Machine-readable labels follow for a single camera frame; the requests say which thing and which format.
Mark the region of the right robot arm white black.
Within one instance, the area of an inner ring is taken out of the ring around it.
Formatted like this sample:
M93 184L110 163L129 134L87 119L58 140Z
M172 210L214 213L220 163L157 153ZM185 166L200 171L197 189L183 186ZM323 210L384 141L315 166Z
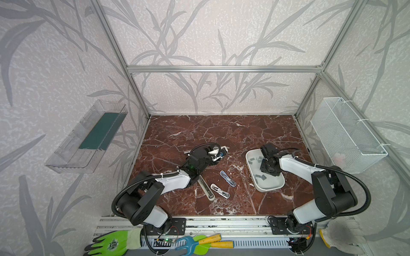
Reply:
M358 204L348 177L340 172L340 168L320 167L300 159L288 149L278 149L272 143L262 146L261 152L262 172L273 176L278 176L282 172L292 173L313 186L313 200L288 214L290 225L327 220Z

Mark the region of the black white stapler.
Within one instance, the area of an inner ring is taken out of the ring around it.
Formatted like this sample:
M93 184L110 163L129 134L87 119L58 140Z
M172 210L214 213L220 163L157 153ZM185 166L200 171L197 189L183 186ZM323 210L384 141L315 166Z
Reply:
M202 175L199 175L198 184L200 185L200 187L202 188L202 190L206 194L207 198L210 201L214 201L215 200L215 195L212 192L212 190L210 189L210 187L208 186L208 184L206 183L205 179L202 177Z

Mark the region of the small white stapler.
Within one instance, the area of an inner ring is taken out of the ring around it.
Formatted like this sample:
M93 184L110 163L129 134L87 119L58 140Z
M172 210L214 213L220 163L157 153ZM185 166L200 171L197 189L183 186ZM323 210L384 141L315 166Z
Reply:
M230 194L228 192L223 191L222 189L220 189L217 185L215 185L214 183L211 184L210 186L211 190L213 190L214 192L216 192L217 194L221 195L222 197L229 199L230 198Z

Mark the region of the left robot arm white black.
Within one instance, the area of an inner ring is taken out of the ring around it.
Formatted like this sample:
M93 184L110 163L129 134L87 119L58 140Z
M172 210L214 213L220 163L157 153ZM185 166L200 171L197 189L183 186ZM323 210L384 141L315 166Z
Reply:
M174 172L151 174L142 171L114 197L111 210L116 216L128 219L134 226L166 228L171 222L171 216L157 206L160 197L192 186L207 167L216 165L226 155L226 149L219 144L205 143L193 148L187 154L186 161Z

